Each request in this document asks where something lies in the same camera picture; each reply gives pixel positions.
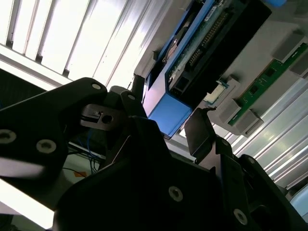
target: blue plastic casing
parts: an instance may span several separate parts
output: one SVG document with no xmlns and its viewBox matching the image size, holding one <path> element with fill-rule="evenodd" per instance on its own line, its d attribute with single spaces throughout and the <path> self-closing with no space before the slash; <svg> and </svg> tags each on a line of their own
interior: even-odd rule
<svg viewBox="0 0 308 231">
<path fill-rule="evenodd" d="M 265 0 L 265 2 L 275 6 L 275 7 L 280 7 L 282 5 L 284 5 L 287 0 Z"/>
<path fill-rule="evenodd" d="M 160 72 L 153 85 L 147 90 L 144 98 L 143 107 L 145 109 L 145 112 L 147 113 L 148 118 L 156 121 L 161 132 L 169 137 L 172 137 L 176 133 L 176 131 L 189 117 L 193 110 L 186 104 L 182 103 L 180 100 L 173 97 L 168 92 L 168 74 L 173 64 L 177 61 L 177 59 L 185 49 L 186 45 L 193 37 L 197 28 L 202 23 L 203 19 L 206 17 L 213 3 L 214 0 L 205 1 L 201 10 L 194 19 L 192 25 L 189 27 L 185 36 L 181 40 L 175 53 L 168 60 L 167 64 Z M 168 49 L 168 46 L 172 41 L 173 36 L 170 38 L 168 43 L 160 52 L 160 55 L 158 56 L 159 59 L 162 58 L 162 54 L 166 52 L 166 49 Z"/>
</svg>

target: screw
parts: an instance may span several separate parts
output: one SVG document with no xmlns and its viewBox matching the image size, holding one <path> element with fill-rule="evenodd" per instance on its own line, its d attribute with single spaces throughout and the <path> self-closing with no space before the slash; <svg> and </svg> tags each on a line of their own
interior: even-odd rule
<svg viewBox="0 0 308 231">
<path fill-rule="evenodd" d="M 229 146 L 228 141 L 226 141 L 225 139 L 221 139 L 221 140 L 222 140 L 222 143 L 223 143 L 224 145 Z"/>
<path fill-rule="evenodd" d="M 182 194 L 181 190 L 176 186 L 170 186 L 169 187 L 169 195 L 176 202 L 180 202 L 180 201 L 183 200 L 183 194 Z"/>
<path fill-rule="evenodd" d="M 246 215 L 245 215 L 241 210 L 239 210 L 238 208 L 236 208 L 236 209 L 233 211 L 233 214 L 235 215 L 236 219 L 237 219 L 242 225 L 247 225 L 247 224 L 248 224 L 247 217 L 246 217 Z"/>
<path fill-rule="evenodd" d="M 251 158 L 251 157 L 249 157 L 248 160 L 249 160 L 249 162 L 252 163 L 252 164 L 255 163 L 255 160 L 254 160 L 253 158 Z"/>
<path fill-rule="evenodd" d="M 37 150 L 40 153 L 50 154 L 53 153 L 56 150 L 56 148 L 57 148 L 56 143 L 51 140 L 40 140 L 37 143 Z"/>
<path fill-rule="evenodd" d="M 15 139 L 15 132 L 8 129 L 0 129 L 0 144 L 12 143 Z"/>
<path fill-rule="evenodd" d="M 100 90 L 100 89 L 101 89 L 101 86 L 98 85 L 98 84 L 96 84 L 96 83 L 93 83 L 93 84 L 92 84 L 92 87 L 95 88 L 95 89 L 97 89 L 97 90 Z"/>
<path fill-rule="evenodd" d="M 128 97 L 129 97 L 131 100 L 135 100 L 135 99 L 136 99 L 135 96 L 133 96 L 133 95 L 128 95 Z"/>
</svg>

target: blue cable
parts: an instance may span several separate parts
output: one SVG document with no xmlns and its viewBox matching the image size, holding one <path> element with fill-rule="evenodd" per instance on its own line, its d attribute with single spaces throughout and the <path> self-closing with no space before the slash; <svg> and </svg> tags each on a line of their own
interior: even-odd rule
<svg viewBox="0 0 308 231">
<path fill-rule="evenodd" d="M 78 142 L 79 142 L 80 146 L 84 148 L 84 146 L 83 146 L 83 144 L 82 144 L 82 142 L 81 142 L 81 140 L 80 140 L 80 138 L 79 138 L 79 137 L 77 137 L 77 140 L 78 140 Z M 88 156 L 88 159 L 89 159 L 89 162 L 90 162 L 91 174 L 93 174 L 92 160 L 91 160 L 91 158 L 90 158 L 90 155 L 89 155 L 89 154 L 87 154 L 87 156 Z"/>
<path fill-rule="evenodd" d="M 88 148 L 88 151 L 89 151 L 90 155 L 91 155 L 92 157 L 94 157 L 94 159 L 93 159 L 93 168 L 94 168 L 94 171 L 97 172 L 97 169 L 96 169 L 96 167 L 95 167 L 95 158 L 97 158 L 97 156 L 93 155 L 93 154 L 91 153 L 91 150 L 90 150 L 90 138 L 91 138 L 91 136 L 92 136 L 92 133 L 93 133 L 93 130 L 90 129 L 89 132 L 88 132 L 88 138 L 87 138 L 87 148 Z"/>
</svg>

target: green circuit board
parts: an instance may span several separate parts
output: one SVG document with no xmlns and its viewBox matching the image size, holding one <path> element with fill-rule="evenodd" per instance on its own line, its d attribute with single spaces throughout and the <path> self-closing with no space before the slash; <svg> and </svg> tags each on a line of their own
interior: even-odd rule
<svg viewBox="0 0 308 231">
<path fill-rule="evenodd" d="M 236 100 L 241 109 L 228 124 L 233 126 L 257 99 L 294 63 L 307 47 L 307 44 L 302 43 L 284 63 L 275 59 L 272 60 L 250 87 Z"/>
</svg>

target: circuit board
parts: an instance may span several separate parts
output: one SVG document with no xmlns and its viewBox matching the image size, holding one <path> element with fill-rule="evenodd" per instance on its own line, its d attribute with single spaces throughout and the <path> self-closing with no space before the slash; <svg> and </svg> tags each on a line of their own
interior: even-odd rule
<svg viewBox="0 0 308 231">
<path fill-rule="evenodd" d="M 172 69 L 169 72 L 169 80 L 168 82 L 170 83 L 175 76 L 178 74 L 178 72 L 183 71 L 185 65 L 189 62 L 192 61 L 194 62 L 196 59 L 190 60 L 192 58 L 192 56 L 194 56 L 194 52 L 196 51 L 196 49 L 198 48 L 198 46 L 202 43 L 202 42 L 207 42 L 207 40 L 205 40 L 206 35 L 209 37 L 207 38 L 208 40 L 210 40 L 213 36 L 214 33 L 216 33 L 216 30 L 218 30 L 220 27 L 220 25 L 216 25 L 217 21 L 218 23 L 220 23 L 222 20 L 222 23 L 225 20 L 225 15 L 227 13 L 223 13 L 223 9 L 224 9 L 224 3 L 226 1 L 221 1 L 219 3 L 219 5 L 214 5 L 211 10 L 209 11 L 209 13 L 207 14 L 207 16 L 205 17 L 204 21 L 200 24 L 199 28 L 197 29 L 194 38 L 191 40 L 191 42 L 187 45 L 187 47 L 184 49 L 184 51 L 182 52 L 182 54 L 180 55 L 179 59 L 176 61 L 176 63 L 174 64 L 174 66 L 172 67 Z"/>
<path fill-rule="evenodd" d="M 272 60 L 250 87 L 236 100 L 241 109 L 228 124 L 233 126 L 307 48 L 308 45 L 302 43 L 284 63 L 275 59 Z"/>
</svg>

